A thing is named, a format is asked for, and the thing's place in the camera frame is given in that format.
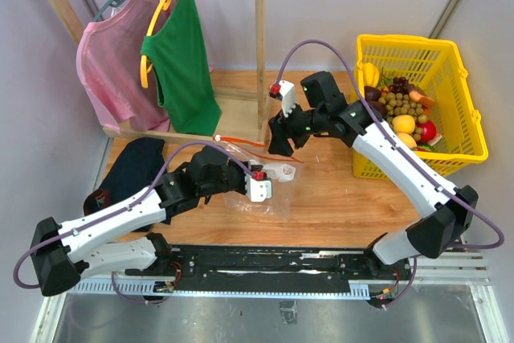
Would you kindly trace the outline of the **clear zip top bag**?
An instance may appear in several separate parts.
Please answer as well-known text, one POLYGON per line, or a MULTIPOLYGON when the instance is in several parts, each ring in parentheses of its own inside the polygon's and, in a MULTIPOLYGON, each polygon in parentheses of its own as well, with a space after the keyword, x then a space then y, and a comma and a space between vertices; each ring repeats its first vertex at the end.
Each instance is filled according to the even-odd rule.
POLYGON ((214 135, 213 140, 240 161, 245 161, 255 174, 253 178, 246 177, 245 193, 223 195, 226 207, 287 220, 304 163, 294 157, 269 155, 263 143, 220 134, 214 135))

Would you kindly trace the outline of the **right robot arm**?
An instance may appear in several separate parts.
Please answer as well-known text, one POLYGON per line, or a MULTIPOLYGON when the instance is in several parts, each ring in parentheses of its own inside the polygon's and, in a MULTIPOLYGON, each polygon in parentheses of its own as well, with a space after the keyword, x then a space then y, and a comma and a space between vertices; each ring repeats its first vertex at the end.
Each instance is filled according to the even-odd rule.
POLYGON ((438 258, 471 225, 478 201, 470 186, 459 188, 417 157, 392 131, 381 114, 357 100, 348 103, 332 74, 319 71, 301 82, 310 108, 296 102, 294 84, 281 80, 270 97, 281 103, 268 121, 270 154, 290 157, 309 137, 343 141, 368 158, 392 181, 416 209, 420 219, 407 228, 373 241, 364 258, 365 272, 381 279, 396 262, 423 255, 438 258))

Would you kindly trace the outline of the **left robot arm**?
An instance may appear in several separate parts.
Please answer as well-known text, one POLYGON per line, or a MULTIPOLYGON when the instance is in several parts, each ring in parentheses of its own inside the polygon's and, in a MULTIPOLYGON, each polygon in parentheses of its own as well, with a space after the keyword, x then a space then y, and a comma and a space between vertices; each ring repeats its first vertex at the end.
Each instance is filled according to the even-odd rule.
POLYGON ((192 210, 216 194, 251 195, 261 184, 262 166, 241 161, 222 146, 200 142, 201 150, 173 171, 163 164, 149 186, 94 214, 57 223, 45 218, 36 227, 28 255, 38 289, 56 296, 81 280, 112 272, 168 276, 180 272, 180 262, 165 237, 149 233, 121 243, 119 237, 192 210))

